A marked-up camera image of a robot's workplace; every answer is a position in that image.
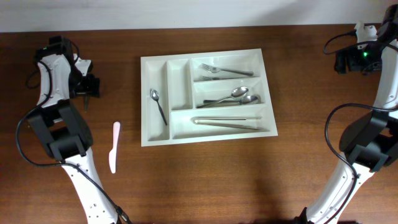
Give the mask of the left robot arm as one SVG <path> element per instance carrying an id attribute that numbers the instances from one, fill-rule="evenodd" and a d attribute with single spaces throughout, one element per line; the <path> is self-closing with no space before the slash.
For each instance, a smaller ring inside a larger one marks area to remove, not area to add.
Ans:
<path id="1" fill-rule="evenodd" d="M 91 131 L 71 99 L 99 97 L 100 80 L 91 60 L 83 60 L 68 38 L 51 37 L 35 53 L 40 72 L 40 97 L 27 120 L 46 154 L 69 176 L 88 223 L 119 223 L 119 215 L 105 195 L 93 158 Z"/>

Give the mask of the small metal spoon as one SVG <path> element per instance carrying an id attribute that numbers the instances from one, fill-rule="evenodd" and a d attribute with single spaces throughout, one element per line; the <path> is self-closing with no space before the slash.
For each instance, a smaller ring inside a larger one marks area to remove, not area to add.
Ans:
<path id="1" fill-rule="evenodd" d="M 150 97 L 157 103 L 157 106 L 158 106 L 158 109 L 159 109 L 159 113 L 160 113 L 160 115 L 161 115 L 161 117 L 163 119 L 164 124 L 167 126 L 168 123 L 167 123 L 166 117 L 164 115 L 164 111 L 163 111 L 163 109 L 162 109 L 162 107 L 161 107 L 161 105 L 159 103 L 159 93 L 158 93 L 158 91 L 156 91 L 155 89 L 151 89 L 150 90 Z"/>
<path id="2" fill-rule="evenodd" d="M 85 95 L 83 99 L 84 99 L 84 112 L 86 113 L 88 111 L 90 97 L 88 95 Z"/>

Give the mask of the white plastic cutlery tray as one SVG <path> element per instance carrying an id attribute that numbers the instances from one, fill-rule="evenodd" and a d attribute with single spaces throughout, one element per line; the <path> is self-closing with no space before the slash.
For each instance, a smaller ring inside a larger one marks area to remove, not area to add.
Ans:
<path id="1" fill-rule="evenodd" d="M 210 73 L 200 65 L 254 72 L 252 77 L 229 72 Z M 201 81 L 201 77 L 242 78 Z M 198 108 L 205 100 L 218 100 L 241 86 L 248 95 L 259 98 L 256 104 L 218 103 Z M 166 126 L 150 90 L 159 93 Z M 197 121 L 206 123 L 240 124 L 262 130 L 196 125 L 191 120 L 199 116 L 255 117 L 247 121 Z M 261 49 L 207 52 L 141 57 L 141 144 L 161 146 L 191 142 L 276 136 L 277 126 L 271 103 L 266 69 Z"/>

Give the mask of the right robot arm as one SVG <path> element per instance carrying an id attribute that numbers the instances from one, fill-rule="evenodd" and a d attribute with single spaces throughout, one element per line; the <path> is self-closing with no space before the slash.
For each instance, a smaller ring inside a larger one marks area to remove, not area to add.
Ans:
<path id="1" fill-rule="evenodd" d="M 344 107 L 363 108 L 366 115 L 351 123 L 332 153 L 338 165 L 323 192 L 305 207 L 293 223 L 339 223 L 339 217 L 365 181 L 397 160 L 397 5 L 386 9 L 379 28 L 358 22 L 348 35 L 353 45 L 336 50 L 335 71 L 381 72 L 374 104 L 347 103 L 334 108 L 326 119 L 325 140 L 332 116 Z"/>

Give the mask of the large metal spoon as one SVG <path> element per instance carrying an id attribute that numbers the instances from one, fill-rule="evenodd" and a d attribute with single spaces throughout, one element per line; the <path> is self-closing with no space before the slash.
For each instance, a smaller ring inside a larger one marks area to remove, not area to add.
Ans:
<path id="1" fill-rule="evenodd" d="M 249 92 L 249 88 L 246 86 L 237 87 L 231 92 L 230 95 L 222 97 L 218 100 L 212 101 L 211 103 L 205 103 L 203 105 L 200 105 L 200 106 L 198 106 L 198 108 L 207 108 L 207 107 L 221 103 L 228 99 L 240 100 L 241 98 L 244 98 L 248 94 L 248 92 Z"/>
<path id="2" fill-rule="evenodd" d="M 203 102 L 203 104 L 205 103 L 211 103 L 212 101 L 215 100 L 205 100 Z M 232 99 L 228 99 L 225 100 L 223 102 L 227 102 L 227 103 L 238 103 L 239 105 L 250 105 L 250 104 L 256 104 L 259 101 L 259 98 L 255 95 L 248 95 L 245 96 L 244 98 L 241 98 L 240 100 L 232 100 Z"/>

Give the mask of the metal chopstick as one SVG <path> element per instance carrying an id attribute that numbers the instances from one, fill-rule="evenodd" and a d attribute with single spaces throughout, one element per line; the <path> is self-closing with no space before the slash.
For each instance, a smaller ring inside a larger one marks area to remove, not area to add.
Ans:
<path id="1" fill-rule="evenodd" d="M 219 126 L 219 127 L 224 127 L 224 128 L 262 130 L 262 128 L 257 128 L 254 126 L 245 126 L 245 125 L 240 125 L 240 124 L 223 124 L 223 123 L 206 123 L 206 122 L 193 122 L 193 123 L 196 125 Z"/>
<path id="2" fill-rule="evenodd" d="M 193 122 L 197 121 L 247 121 L 247 120 L 260 120 L 261 116 L 255 117 L 236 117 L 236 116 L 199 116 L 193 117 L 191 120 Z"/>

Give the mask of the pink and white plastic knife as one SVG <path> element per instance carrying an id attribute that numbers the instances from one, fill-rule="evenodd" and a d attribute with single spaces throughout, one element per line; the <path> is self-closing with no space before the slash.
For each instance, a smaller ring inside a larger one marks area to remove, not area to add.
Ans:
<path id="1" fill-rule="evenodd" d="M 119 133 L 121 130 L 121 123 L 119 121 L 113 124 L 113 146 L 108 155 L 109 168 L 112 174 L 116 173 L 116 161 L 118 151 Z"/>

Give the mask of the metal fork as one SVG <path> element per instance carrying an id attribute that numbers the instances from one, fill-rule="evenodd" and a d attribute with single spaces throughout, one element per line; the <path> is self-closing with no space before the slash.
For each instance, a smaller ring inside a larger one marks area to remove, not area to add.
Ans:
<path id="1" fill-rule="evenodd" d="M 234 80 L 234 79 L 242 79 L 242 78 L 219 78 L 219 77 L 201 77 L 201 81 L 217 81 L 217 80 Z"/>
<path id="2" fill-rule="evenodd" d="M 235 74 L 244 75 L 244 76 L 248 76 L 248 77 L 252 77 L 254 75 L 254 72 L 233 70 L 233 69 L 229 69 L 229 68 L 220 68 L 220 67 L 207 65 L 204 63 L 202 63 L 200 65 L 200 67 L 210 73 L 229 72 L 229 73 L 235 73 Z"/>

